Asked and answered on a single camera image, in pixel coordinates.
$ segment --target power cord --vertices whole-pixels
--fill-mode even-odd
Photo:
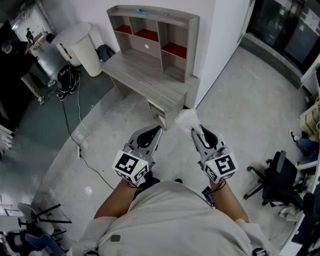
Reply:
[[[86,166],[88,166],[91,170],[95,171],[95,172],[101,177],[101,179],[103,179],[103,181],[104,181],[112,190],[115,190],[112,186],[110,186],[110,184],[109,184],[108,182],[106,182],[106,180],[101,176],[101,174],[100,174],[97,170],[93,169],[92,167],[90,167],[90,166],[88,165],[86,159],[85,159],[82,155],[81,155],[80,157],[83,159],[83,161],[85,162]]]
[[[71,136],[71,132],[70,132],[70,128],[69,128],[69,124],[68,124],[68,120],[67,120],[67,114],[66,114],[66,109],[65,109],[65,105],[64,105],[64,102],[61,101],[62,103],[62,108],[63,108],[63,113],[64,113],[64,118],[65,118],[65,124],[66,124],[66,127],[68,129],[68,133],[71,137],[71,139],[74,141],[75,144],[78,145],[78,147],[80,148],[80,145],[75,141],[75,139]]]
[[[71,132],[70,132],[69,124],[68,124],[68,119],[67,119],[67,114],[66,114],[65,105],[64,105],[64,102],[63,102],[63,101],[61,101],[61,103],[62,103],[64,118],[65,118],[65,124],[66,124],[67,130],[68,130],[68,133],[69,133],[71,139],[74,141],[74,143],[77,144],[77,146],[80,148],[80,152],[81,152],[80,144],[77,143],[77,142],[75,141],[75,139],[71,136]],[[90,166],[88,165],[86,159],[85,159],[82,155],[80,155],[80,157],[84,160],[84,162],[85,162],[86,166],[88,166],[88,168],[90,168],[91,170],[95,171],[95,172],[101,177],[101,179],[102,179],[112,190],[115,190],[112,186],[110,186],[110,184],[109,184],[108,182],[106,182],[106,180],[101,176],[101,174],[100,174],[97,170],[93,169],[92,167],[90,167]]]
[[[90,145],[90,139],[91,139],[91,131],[84,125],[84,123],[81,120],[81,108],[80,108],[80,104],[79,104],[79,91],[80,91],[80,84],[81,84],[81,80],[80,80],[80,76],[79,76],[79,85],[78,85],[78,91],[77,91],[77,102],[78,102],[78,108],[79,108],[79,120],[80,123],[82,124],[82,126],[89,132],[89,139],[88,139],[88,148],[86,149],[85,152],[82,152],[81,155],[84,155],[85,153],[87,153],[87,151],[89,150],[89,145]],[[79,144],[81,144],[82,142],[85,141],[85,139],[87,138],[88,135],[84,136],[83,139],[79,142]]]

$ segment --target office chair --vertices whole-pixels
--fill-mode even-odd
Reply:
[[[48,248],[53,256],[64,256],[67,252],[50,235],[36,229],[33,232],[27,230],[8,232],[5,240],[10,249],[21,256],[28,256],[34,251],[40,252],[44,248]]]
[[[253,170],[258,176],[258,183],[261,185],[251,193],[246,193],[243,199],[247,200],[254,194],[262,191],[262,205],[268,203],[272,207],[276,206],[274,202],[282,202],[285,205],[293,204],[304,211],[307,216],[313,215],[315,198],[312,193],[306,193],[303,199],[296,189],[302,192],[306,186],[308,175],[304,176],[303,182],[294,186],[297,176],[297,168],[286,158],[286,152],[277,152],[273,159],[266,161],[269,167],[264,170],[264,174],[256,168],[249,166],[248,171]]]

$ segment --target desk drawer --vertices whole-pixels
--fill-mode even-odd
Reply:
[[[151,100],[148,99],[148,103],[150,106],[151,111],[155,112],[158,116],[165,118],[165,110],[158,106],[157,104],[153,103]]]

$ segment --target person's leg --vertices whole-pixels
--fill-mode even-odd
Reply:
[[[29,73],[26,73],[23,77],[21,77],[21,80],[30,89],[34,96],[36,96],[37,98],[42,97],[40,90],[38,89],[37,85],[35,84]]]
[[[312,152],[310,155],[305,156],[305,157],[302,158],[301,164],[304,165],[304,164],[312,163],[312,162],[317,161],[317,160],[318,160],[318,154]]]
[[[37,78],[39,78],[41,80],[41,82],[44,85],[47,85],[50,81],[50,78],[47,76],[46,73],[44,73],[38,66],[36,63],[33,63],[29,72],[33,75],[35,75]]]
[[[308,154],[317,153],[319,152],[319,143],[312,141],[306,138],[300,138],[297,142],[297,147],[304,153],[307,152]]]

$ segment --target blue object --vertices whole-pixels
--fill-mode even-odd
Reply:
[[[56,241],[48,234],[43,234],[40,237],[31,234],[24,235],[25,240],[35,248],[40,248],[45,245],[51,250],[54,256],[65,256],[64,250],[56,243]]]
[[[136,9],[136,12],[137,12],[138,14],[149,15],[149,13],[140,11],[140,9]]]

